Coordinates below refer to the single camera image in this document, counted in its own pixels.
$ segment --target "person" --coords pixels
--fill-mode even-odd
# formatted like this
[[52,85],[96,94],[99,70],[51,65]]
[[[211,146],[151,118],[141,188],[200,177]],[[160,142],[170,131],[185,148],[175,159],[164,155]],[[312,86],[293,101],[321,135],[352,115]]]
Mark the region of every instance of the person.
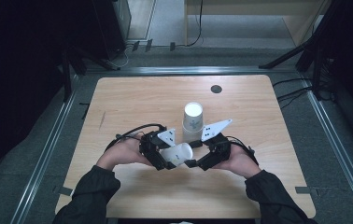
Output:
[[[106,205],[120,188],[113,169],[116,165],[139,162],[151,166],[139,153],[139,137],[128,138],[109,148],[78,182],[72,201],[64,206],[53,223],[106,223]],[[281,181],[260,167],[239,146],[213,169],[231,171],[246,179],[249,199],[258,202],[261,223],[317,223],[292,200]]]

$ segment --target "black jacket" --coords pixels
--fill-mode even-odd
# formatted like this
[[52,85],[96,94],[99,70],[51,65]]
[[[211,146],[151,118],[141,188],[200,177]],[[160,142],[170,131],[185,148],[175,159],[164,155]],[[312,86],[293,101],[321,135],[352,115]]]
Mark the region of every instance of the black jacket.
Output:
[[[261,223],[317,223],[307,218],[275,175],[262,170],[246,180],[246,185],[248,198],[260,204]],[[53,223],[106,223],[106,205],[119,188],[115,173],[94,165]]]

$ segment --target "white paper cup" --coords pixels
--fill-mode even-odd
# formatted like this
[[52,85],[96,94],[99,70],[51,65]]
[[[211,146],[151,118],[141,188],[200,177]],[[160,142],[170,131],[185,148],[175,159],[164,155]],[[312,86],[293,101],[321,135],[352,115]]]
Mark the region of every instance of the white paper cup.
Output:
[[197,140],[201,140],[202,134],[203,134],[203,127],[201,128],[201,130],[197,131],[197,132],[190,132],[188,130],[186,130],[186,128],[183,126],[183,142],[185,143],[190,143],[190,142],[194,142]]
[[185,105],[185,115],[183,118],[183,127],[189,132],[199,132],[203,129],[203,107],[196,102],[190,102]]
[[185,161],[193,158],[193,151],[191,150],[191,146],[187,143],[181,143],[174,147],[163,149],[160,154],[162,154],[162,157],[166,161],[170,161],[175,166],[181,165]]

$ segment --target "wooden table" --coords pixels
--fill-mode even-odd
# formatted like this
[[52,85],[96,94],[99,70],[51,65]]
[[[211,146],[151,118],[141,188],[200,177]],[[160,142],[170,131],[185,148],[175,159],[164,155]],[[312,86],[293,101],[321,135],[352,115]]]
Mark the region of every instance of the wooden table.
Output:
[[[219,85],[221,93],[211,92]],[[277,175],[293,200],[309,217],[316,213],[289,133],[267,76],[105,77],[98,81],[64,186],[73,189],[117,133],[147,123],[176,128],[182,139],[185,104],[199,102],[207,124],[233,119],[222,132],[256,150],[262,169]],[[194,159],[208,149],[194,149]],[[107,206],[108,217],[256,218],[259,205],[246,195],[245,179],[221,170],[157,171],[142,164],[115,168],[121,188]],[[56,212],[70,202],[61,195]]]
[[[296,46],[311,35],[313,25],[324,14],[330,0],[204,0],[203,15],[280,15]],[[201,0],[185,0],[185,44],[188,16],[200,15]]]

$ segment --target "black circle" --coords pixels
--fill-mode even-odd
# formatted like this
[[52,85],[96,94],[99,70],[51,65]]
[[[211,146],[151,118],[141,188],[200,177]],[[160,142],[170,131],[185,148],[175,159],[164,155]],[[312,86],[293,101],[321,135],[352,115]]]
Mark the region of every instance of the black circle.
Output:
[[218,86],[218,85],[213,85],[211,87],[211,91],[214,92],[214,93],[220,93],[222,91],[222,87]]

